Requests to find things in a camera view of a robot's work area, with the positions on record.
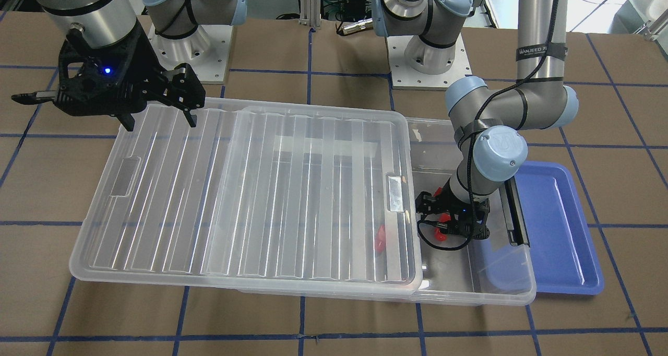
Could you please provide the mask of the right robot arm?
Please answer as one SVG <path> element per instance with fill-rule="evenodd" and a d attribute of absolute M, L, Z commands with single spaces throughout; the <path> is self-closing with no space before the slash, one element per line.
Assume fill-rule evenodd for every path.
<path fill-rule="evenodd" d="M 246 0 L 141 0 L 153 22 L 152 45 L 129 0 L 36 0 L 65 35 L 58 87 L 12 95 L 51 102 L 70 116 L 107 115 L 131 132 L 134 114 L 157 101 L 196 127 L 206 92 L 194 66 L 213 53 L 204 26 L 242 25 Z"/>

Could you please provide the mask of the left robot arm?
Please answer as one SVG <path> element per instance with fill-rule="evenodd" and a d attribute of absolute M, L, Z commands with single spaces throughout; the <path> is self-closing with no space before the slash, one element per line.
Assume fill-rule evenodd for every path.
<path fill-rule="evenodd" d="M 413 69 L 439 75 L 449 68 L 474 0 L 371 0 L 379 37 L 410 37 L 405 57 Z M 493 89 L 479 76 L 448 86 L 445 106 L 462 159 L 434 193 L 421 192 L 417 227 L 428 225 L 464 244 L 487 238 L 487 199 L 527 160 L 521 130 L 563 127 L 578 112 L 565 85 L 567 0 L 519 0 L 516 80 Z"/>

